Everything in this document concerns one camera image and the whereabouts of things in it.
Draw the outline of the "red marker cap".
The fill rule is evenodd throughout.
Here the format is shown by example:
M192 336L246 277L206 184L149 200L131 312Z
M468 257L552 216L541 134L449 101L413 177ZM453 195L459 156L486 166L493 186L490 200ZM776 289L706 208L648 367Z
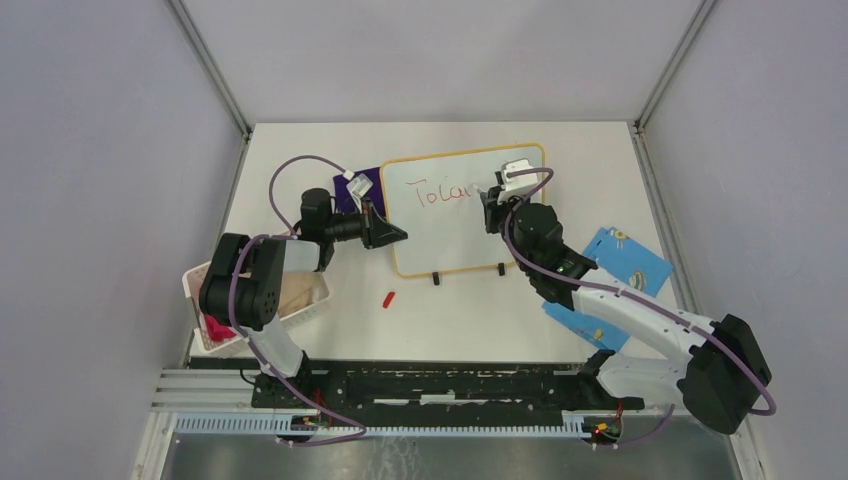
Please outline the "red marker cap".
M387 293L387 295L385 296L383 303L382 303L382 307L384 309L389 308L389 306L391 305L395 295L396 295L396 293L394 291L390 291L390 292Z

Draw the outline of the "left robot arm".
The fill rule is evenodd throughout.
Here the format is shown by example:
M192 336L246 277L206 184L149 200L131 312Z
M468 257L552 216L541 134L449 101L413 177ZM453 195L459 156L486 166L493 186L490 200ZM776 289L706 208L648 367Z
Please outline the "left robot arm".
M278 397L295 408L312 399L314 381L307 354L278 313L284 276L325 271L337 242L359 240L372 250L408 238L369 198L356 212L341 213L333 210L327 190L312 188L301 195L300 213L297 235L223 234L198 296L199 310L246 341L262 372L278 379Z

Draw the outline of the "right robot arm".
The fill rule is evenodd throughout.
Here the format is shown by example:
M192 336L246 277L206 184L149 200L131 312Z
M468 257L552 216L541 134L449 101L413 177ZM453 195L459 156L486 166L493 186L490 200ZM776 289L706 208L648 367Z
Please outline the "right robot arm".
M661 354L643 359L607 350L592 357L577 382L585 405L602 408L615 397L682 405L727 435L750 415L775 414L772 373L745 320L665 307L568 247L552 207L506 197L498 186L479 197L485 230L500 235L542 299L601 319Z

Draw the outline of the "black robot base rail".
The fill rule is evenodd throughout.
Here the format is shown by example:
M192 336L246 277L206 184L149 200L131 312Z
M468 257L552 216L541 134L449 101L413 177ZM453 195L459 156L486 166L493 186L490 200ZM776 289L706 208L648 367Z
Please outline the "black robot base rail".
M565 412L640 410L580 363L313 359L298 392L368 428L559 426Z

